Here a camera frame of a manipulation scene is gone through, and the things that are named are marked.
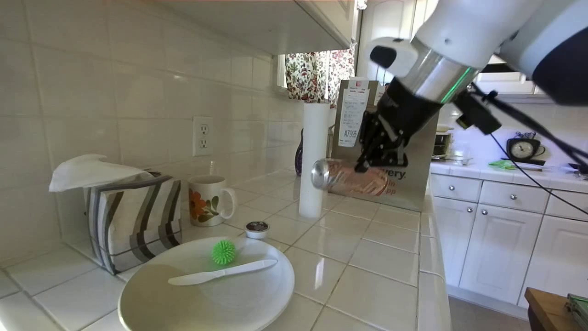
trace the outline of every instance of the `robotic arm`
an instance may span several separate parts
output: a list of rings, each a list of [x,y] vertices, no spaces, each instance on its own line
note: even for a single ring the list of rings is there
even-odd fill
[[[402,150],[444,104],[484,135],[499,124],[464,94],[497,54],[554,104],[588,105],[588,0],[438,0],[411,43],[378,39],[370,61],[394,78],[361,126],[356,172],[403,166]]]

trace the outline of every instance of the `drawer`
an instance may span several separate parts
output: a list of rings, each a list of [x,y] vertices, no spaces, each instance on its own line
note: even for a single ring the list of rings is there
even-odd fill
[[[436,197],[477,201],[481,181],[431,175],[429,188]]]
[[[543,214],[547,197],[539,188],[482,183],[479,203]]]
[[[588,196],[585,194],[571,194],[571,192],[552,192],[554,196],[569,201],[571,205],[582,208],[583,212],[588,212]],[[580,214],[578,210],[560,203],[554,197],[549,197],[549,205],[547,205],[547,216],[556,216],[556,218],[567,218],[567,219],[580,219],[580,221],[588,221],[585,214]]]

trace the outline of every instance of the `wall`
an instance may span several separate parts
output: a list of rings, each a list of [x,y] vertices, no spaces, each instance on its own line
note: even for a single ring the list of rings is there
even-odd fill
[[[569,142],[571,146],[588,151],[588,107],[558,107],[552,104],[512,104],[515,109],[523,111],[526,116],[536,120],[554,137]],[[501,129],[493,133],[495,140],[504,146],[504,140],[514,137],[514,133],[528,133],[526,128],[519,126],[512,118],[504,116],[503,113],[492,109],[492,115],[501,122]],[[488,164],[492,161],[499,161],[503,153],[493,144],[492,139],[482,137],[475,128],[462,131],[455,126],[455,118],[458,111],[455,107],[446,105],[440,111],[438,126],[440,128],[453,128],[453,144],[458,148],[466,148],[473,164]],[[569,159],[558,151],[550,142],[539,140],[547,153],[545,166],[560,168],[561,164],[569,162]]]
[[[231,183],[289,168],[299,105],[271,83],[267,56],[150,0],[0,0],[0,265],[82,231],[80,194],[47,194],[65,159]],[[192,118],[212,118],[210,157],[190,155]]]

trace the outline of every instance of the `kitchen counter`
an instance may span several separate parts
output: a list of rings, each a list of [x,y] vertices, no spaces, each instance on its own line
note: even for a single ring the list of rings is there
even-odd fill
[[[234,188],[232,219],[187,240],[240,236],[269,225],[266,243],[295,275],[288,310],[267,330],[449,331],[436,231],[429,212],[324,196],[319,221],[297,218],[297,179],[275,173]]]
[[[488,168],[486,164],[455,166],[451,162],[431,162],[429,173],[534,186],[517,170],[499,172],[499,170]],[[574,173],[565,173],[558,166],[543,166],[541,172],[526,172],[526,173],[543,188],[588,194],[588,181],[580,179]]]

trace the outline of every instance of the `cabinet door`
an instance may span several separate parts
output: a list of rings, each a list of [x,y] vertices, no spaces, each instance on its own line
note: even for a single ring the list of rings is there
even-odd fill
[[[457,288],[475,218],[475,205],[433,199],[433,214],[442,253],[444,284]]]
[[[525,288],[588,297],[588,223],[545,218]]]
[[[341,39],[345,45],[354,39],[354,0],[295,0],[310,17]]]
[[[539,216],[477,207],[458,288],[515,304],[539,227]]]

